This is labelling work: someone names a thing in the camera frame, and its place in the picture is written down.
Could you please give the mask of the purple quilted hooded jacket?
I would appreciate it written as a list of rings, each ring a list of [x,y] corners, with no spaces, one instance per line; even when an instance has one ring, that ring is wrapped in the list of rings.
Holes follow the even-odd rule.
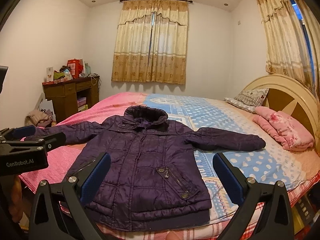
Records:
[[[66,135],[67,145],[84,144],[69,176],[99,154],[110,155],[111,167],[87,209],[95,222],[128,232],[209,222],[212,202],[194,151],[250,152],[266,145],[251,134],[210,127],[194,131],[146,106],[129,107],[102,123],[37,128],[30,139],[59,132]]]

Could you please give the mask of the dark wooden desk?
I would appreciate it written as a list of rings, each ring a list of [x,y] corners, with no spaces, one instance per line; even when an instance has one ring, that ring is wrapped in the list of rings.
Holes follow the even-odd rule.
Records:
[[[79,77],[60,83],[43,83],[45,97],[52,100],[56,122],[78,113],[78,100],[86,98],[89,108],[99,102],[100,76]]]

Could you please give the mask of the white greeting card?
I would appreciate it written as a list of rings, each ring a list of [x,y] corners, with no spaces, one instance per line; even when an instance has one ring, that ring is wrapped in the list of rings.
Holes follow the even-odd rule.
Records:
[[[53,67],[46,68],[46,82],[53,82],[54,81],[54,69]]]

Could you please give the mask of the red gift bag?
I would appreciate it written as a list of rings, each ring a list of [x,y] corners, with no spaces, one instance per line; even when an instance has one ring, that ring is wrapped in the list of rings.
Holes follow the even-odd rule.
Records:
[[[67,67],[70,68],[70,72],[73,78],[77,79],[84,70],[82,59],[72,59],[67,61]]]

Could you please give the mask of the folded pink floral blanket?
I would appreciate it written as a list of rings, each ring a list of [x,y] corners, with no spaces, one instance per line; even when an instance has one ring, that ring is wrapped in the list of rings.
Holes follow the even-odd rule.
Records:
[[[295,118],[282,111],[274,111],[264,106],[255,107],[253,122],[258,124],[282,148],[287,151],[303,152],[313,148],[315,139]]]

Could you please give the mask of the grey patterned pillow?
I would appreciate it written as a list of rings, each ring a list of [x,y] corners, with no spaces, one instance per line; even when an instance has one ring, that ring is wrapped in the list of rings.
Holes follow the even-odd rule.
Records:
[[[249,113],[255,113],[255,108],[262,106],[268,95],[268,88],[243,90],[234,98],[224,98],[224,101]]]

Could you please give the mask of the cream wooden headboard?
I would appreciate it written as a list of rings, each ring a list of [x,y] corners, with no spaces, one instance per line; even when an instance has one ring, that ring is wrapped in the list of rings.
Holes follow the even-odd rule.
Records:
[[[297,80],[280,74],[271,74],[255,79],[244,90],[268,88],[263,105],[282,111],[298,120],[315,139],[319,152],[319,102],[305,86]]]

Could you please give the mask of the beige centre window curtain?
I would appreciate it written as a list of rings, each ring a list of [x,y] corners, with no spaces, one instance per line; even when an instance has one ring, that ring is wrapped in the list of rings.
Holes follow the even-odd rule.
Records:
[[[125,1],[111,80],[185,85],[188,23],[186,1]]]

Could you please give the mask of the beige window curtain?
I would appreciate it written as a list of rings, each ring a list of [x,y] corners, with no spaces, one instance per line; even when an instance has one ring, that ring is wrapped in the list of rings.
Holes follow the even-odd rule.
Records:
[[[304,0],[257,0],[267,43],[266,71],[319,96],[319,22]]]
[[[188,23],[186,1],[125,1],[111,80],[185,85]]]

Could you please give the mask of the beige right window curtain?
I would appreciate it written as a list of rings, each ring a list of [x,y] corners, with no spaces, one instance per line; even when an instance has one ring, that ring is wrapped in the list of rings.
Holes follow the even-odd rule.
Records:
[[[257,0],[267,43],[266,71],[319,96],[319,22],[304,0]]]

